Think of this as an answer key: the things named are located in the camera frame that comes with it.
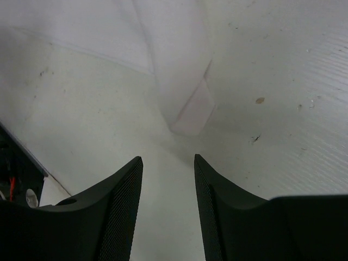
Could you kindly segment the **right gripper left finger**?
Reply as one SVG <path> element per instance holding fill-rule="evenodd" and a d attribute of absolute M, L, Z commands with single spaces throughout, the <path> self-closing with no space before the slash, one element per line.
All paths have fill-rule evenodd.
<path fill-rule="evenodd" d="M 129 260 L 142 173 L 135 157 L 56 205 L 1 202 L 1 260 Z"/>

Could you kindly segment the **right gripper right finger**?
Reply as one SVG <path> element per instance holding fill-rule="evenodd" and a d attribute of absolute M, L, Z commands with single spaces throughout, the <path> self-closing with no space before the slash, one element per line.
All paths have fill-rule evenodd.
<path fill-rule="evenodd" d="M 256 196 L 194 158 L 206 260 L 347 260 L 347 196 Z"/>

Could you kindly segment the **white tank top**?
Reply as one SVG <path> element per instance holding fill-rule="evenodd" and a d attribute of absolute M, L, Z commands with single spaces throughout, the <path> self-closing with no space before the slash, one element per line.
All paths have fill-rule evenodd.
<path fill-rule="evenodd" d="M 197 135 L 215 103 L 200 1 L 1 1 L 1 24 L 155 77 L 169 129 Z"/>

